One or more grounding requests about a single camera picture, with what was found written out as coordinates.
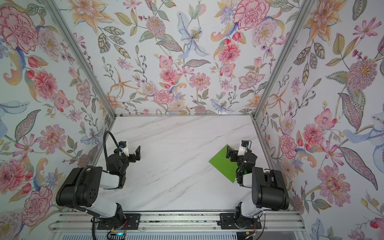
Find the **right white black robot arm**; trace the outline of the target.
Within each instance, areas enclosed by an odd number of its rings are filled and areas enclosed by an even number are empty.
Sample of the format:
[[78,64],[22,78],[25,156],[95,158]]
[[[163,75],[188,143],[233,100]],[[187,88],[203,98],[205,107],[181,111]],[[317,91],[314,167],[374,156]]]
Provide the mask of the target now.
[[235,181],[251,190],[251,198],[240,202],[228,223],[245,229],[255,224],[266,211],[285,211],[289,207],[288,191],[282,173],[256,166],[257,156],[251,150],[227,147],[226,158],[237,164]]

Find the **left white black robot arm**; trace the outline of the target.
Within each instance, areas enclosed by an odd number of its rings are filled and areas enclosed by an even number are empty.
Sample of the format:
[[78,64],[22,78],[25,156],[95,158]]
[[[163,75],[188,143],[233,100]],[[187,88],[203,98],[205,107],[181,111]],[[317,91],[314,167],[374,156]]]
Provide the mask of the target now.
[[99,190],[122,189],[129,164],[140,159],[141,147],[130,154],[127,147],[119,146],[107,157],[106,171],[94,166],[72,169],[57,193],[57,205],[91,215],[98,230],[137,230],[141,215],[125,214],[122,205],[106,199]]

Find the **green square paper sheet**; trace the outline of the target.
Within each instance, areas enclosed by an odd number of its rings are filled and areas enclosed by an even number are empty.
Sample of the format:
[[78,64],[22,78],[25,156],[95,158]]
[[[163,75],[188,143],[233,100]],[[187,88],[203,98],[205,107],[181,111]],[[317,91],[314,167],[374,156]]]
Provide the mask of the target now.
[[209,163],[217,169],[224,177],[226,177],[231,183],[236,181],[236,170],[238,169],[236,162],[231,162],[226,158],[227,147],[223,147],[216,155],[214,155]]

